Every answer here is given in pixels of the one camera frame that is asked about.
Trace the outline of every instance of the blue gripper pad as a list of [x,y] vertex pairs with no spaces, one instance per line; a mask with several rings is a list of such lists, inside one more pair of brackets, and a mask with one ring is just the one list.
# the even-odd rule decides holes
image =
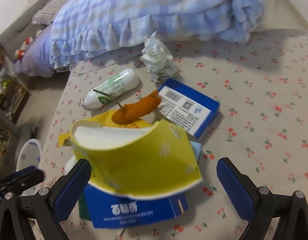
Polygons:
[[222,159],[217,162],[216,174],[239,217],[251,223],[255,216],[253,199]]
[[56,223],[69,218],[90,177],[91,166],[85,162],[54,201],[53,217]]

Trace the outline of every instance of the metal screw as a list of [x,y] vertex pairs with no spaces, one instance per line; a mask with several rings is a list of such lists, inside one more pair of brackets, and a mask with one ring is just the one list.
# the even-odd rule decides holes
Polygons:
[[8,192],[8,193],[6,193],[6,195],[5,195],[5,199],[10,199],[10,198],[12,198],[13,197],[13,193],[12,192]]
[[43,188],[41,188],[39,191],[38,191],[38,193],[41,195],[41,196],[44,196],[44,195],[46,195],[47,193],[48,193],[48,188],[47,187],[43,187]]
[[297,191],[295,192],[295,195],[296,195],[298,198],[304,198],[303,192],[301,192],[301,191],[299,191],[299,190],[297,190]]
[[263,195],[267,195],[270,191],[267,187],[260,187],[259,192]]

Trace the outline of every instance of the folded blanket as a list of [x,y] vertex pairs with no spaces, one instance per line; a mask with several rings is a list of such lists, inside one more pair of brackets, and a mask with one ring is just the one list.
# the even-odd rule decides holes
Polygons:
[[247,41],[265,18],[265,0],[70,0],[52,25],[55,68],[120,47],[161,41]]

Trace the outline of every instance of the crumpled tissue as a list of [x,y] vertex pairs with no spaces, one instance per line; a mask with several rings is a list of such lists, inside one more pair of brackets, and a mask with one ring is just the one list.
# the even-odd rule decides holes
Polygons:
[[179,74],[180,70],[173,63],[173,55],[163,42],[156,38],[156,32],[152,36],[145,36],[144,46],[141,61],[146,65],[153,82],[164,82]]

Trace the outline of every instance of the pillow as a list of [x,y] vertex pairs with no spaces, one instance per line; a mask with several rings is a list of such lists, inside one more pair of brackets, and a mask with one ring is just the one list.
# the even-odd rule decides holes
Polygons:
[[69,0],[49,0],[43,9],[39,10],[32,19],[32,23],[35,25],[51,25],[61,10],[61,8]]

